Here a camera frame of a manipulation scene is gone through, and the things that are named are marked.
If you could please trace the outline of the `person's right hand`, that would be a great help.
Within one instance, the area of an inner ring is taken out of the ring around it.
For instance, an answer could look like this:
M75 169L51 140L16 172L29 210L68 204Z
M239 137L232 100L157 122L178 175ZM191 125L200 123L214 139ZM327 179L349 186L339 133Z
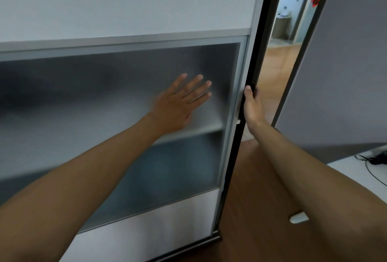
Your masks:
M259 126L262 123L267 124L259 91L258 89L255 89L253 90L253 92L254 92L254 109L251 111L244 111L244 118L247 123L249 131L253 131L257 126Z

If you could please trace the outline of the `person's left hand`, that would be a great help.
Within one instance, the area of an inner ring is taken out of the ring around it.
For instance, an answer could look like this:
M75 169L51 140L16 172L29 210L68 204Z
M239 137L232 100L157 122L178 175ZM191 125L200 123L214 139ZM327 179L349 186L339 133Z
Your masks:
M147 132L154 137L160 138L185 128L190 123L193 112L210 99L210 87L199 98L188 98L191 90L206 82L202 74L196 75L190 81L186 79L187 77L176 92L171 92L171 85L163 91L146 115Z

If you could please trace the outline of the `frosted glass sliding cabinet door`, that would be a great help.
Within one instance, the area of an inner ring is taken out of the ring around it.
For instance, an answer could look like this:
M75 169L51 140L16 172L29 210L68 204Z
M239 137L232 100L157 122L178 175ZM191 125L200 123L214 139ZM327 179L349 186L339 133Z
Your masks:
M0 0L0 206L202 74L212 95L186 127L223 129L148 147L59 261L159 262L219 240L277 2Z

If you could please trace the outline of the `person's right forearm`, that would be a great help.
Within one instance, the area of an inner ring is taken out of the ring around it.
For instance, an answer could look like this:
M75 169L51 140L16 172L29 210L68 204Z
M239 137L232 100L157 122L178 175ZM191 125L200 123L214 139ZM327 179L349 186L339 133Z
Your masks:
M387 262L387 203L263 120L249 120L275 171L329 246L352 262Z

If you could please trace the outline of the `person's left forearm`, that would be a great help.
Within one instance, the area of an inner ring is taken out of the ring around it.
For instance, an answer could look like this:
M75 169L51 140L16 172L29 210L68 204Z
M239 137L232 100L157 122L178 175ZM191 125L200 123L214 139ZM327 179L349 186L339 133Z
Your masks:
M129 165L165 134L164 125L149 113L0 206L0 262L58 262Z

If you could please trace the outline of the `white cabinet shelf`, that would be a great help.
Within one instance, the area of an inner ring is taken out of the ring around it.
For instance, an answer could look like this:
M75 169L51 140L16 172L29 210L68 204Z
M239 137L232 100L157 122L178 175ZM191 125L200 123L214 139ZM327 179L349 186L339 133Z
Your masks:
M214 124L201 126L201 127L186 127L180 131L162 136L157 141L155 141L153 145L160 145L160 144L173 142L173 141L177 141L185 138L196 137L202 134L218 132L222 130L223 127L224 126L221 123L217 123L217 124L214 123Z

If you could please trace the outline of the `small grey stand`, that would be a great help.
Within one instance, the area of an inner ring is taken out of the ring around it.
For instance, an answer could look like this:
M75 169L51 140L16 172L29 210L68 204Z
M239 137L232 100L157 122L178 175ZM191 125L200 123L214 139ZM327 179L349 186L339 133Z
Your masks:
M291 25L292 16L281 16L278 15L275 18L271 38L272 39L281 39L288 40L289 38L289 28Z

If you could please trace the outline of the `grey partition panel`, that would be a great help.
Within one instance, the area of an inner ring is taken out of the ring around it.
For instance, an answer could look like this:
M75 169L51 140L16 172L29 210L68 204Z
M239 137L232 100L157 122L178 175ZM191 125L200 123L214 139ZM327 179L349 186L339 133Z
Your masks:
M387 145L387 0L320 0L273 126L326 164Z

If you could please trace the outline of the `grey room door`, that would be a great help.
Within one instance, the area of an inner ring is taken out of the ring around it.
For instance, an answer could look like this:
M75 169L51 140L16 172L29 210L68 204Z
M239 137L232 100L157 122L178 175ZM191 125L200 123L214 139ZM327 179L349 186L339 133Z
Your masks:
M313 15L315 13L315 10L316 8L313 7L312 0L306 0L305 6L302 12L302 17L294 38L295 44L303 43L306 37L307 31L309 29L309 26L311 24Z

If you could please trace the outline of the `white furniture foot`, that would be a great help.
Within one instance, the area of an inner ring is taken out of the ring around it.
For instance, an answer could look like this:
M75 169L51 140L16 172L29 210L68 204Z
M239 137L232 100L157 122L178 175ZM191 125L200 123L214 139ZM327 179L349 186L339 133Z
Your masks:
M308 220L309 220L309 218L304 211L296 213L296 214L290 216L290 218L289 218L289 222L292 224L300 224L300 223L306 222Z

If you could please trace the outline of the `black device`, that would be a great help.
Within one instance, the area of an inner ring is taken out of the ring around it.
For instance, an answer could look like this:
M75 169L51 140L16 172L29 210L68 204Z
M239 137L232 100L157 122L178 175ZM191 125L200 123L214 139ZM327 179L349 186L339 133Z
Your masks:
M368 162L374 166L387 165L387 150L380 152L379 154L373 157L370 157Z

